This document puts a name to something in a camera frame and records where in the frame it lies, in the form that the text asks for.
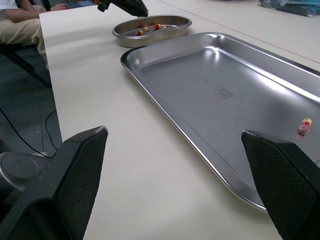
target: floor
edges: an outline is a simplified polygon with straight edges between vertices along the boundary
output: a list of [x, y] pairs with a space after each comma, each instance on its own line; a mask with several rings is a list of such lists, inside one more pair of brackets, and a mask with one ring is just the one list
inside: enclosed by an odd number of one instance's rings
[[[35, 48], [16, 52], [30, 63], [44, 80], [50, 82], [50, 74], [44, 60]], [[38, 152], [55, 153], [45, 121], [56, 109], [54, 94], [27, 72], [0, 55], [0, 108], [7, 115], [22, 138]], [[57, 113], [47, 121], [47, 130], [54, 145], [62, 144]], [[0, 113], [0, 152], [35, 153], [14, 132], [8, 121]]]

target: metal tray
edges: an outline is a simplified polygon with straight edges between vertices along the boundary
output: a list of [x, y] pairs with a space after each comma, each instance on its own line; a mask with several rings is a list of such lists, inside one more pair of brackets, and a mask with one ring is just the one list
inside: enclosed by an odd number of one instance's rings
[[[155, 30], [154, 25], [166, 25], [168, 28]], [[176, 15], [158, 15], [140, 17], [138, 19], [123, 22], [114, 27], [112, 34], [119, 45], [127, 48], [136, 48], [154, 42], [173, 39], [187, 35], [188, 27], [192, 24], [189, 18]], [[149, 27], [148, 32], [137, 36], [137, 31]]]
[[[242, 130], [294, 142], [318, 162], [319, 72], [221, 33], [132, 49], [121, 62], [223, 183], [258, 209], [266, 210]], [[301, 137], [304, 118], [312, 126]]]

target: black cable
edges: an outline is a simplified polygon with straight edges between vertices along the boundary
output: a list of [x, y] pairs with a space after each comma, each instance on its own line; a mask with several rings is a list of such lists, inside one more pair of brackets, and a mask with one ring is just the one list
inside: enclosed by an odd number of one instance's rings
[[55, 150], [58, 150], [58, 148], [54, 145], [54, 141], [52, 141], [52, 138], [51, 138], [51, 135], [47, 129], [47, 122], [48, 122], [48, 119], [50, 118], [50, 116], [54, 113], [54, 112], [57, 112], [57, 110], [54, 110], [52, 111], [47, 117], [46, 117], [46, 120], [44, 122], [44, 130], [46, 131], [46, 133], [49, 135], [49, 139], [50, 139], [50, 142], [51, 142], [51, 145], [52, 147], [55, 149]]
[[35, 150], [32, 146], [30, 146], [21, 136], [20, 134], [18, 133], [18, 131], [15, 129], [15, 127], [12, 125], [12, 123], [10, 122], [9, 118], [7, 117], [7, 115], [4, 113], [4, 111], [1, 109], [0, 107], [0, 112], [3, 114], [3, 116], [5, 117], [5, 119], [8, 121], [8, 123], [10, 124], [10, 126], [12, 127], [12, 129], [14, 130], [14, 132], [18, 135], [18, 137], [29, 147], [31, 148], [33, 151], [35, 151], [36, 153], [46, 157], [46, 158], [51, 158], [49, 156], [46, 156], [42, 153], [40, 153], [39, 151]]

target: khaki pants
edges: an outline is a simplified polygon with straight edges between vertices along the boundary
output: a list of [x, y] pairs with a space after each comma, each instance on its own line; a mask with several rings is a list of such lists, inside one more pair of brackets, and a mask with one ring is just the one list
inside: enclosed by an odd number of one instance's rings
[[[38, 13], [46, 12], [43, 6], [34, 5], [33, 8]], [[38, 18], [17, 23], [8, 18], [0, 19], [0, 44], [36, 44], [39, 54], [47, 63], [45, 43]]]

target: red candy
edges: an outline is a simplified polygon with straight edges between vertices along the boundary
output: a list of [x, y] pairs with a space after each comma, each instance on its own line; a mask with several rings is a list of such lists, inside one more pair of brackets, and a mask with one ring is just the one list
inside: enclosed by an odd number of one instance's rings
[[137, 35], [137, 36], [141, 36], [143, 33], [144, 33], [144, 31], [139, 30], [139, 31], [136, 32], [136, 35]]

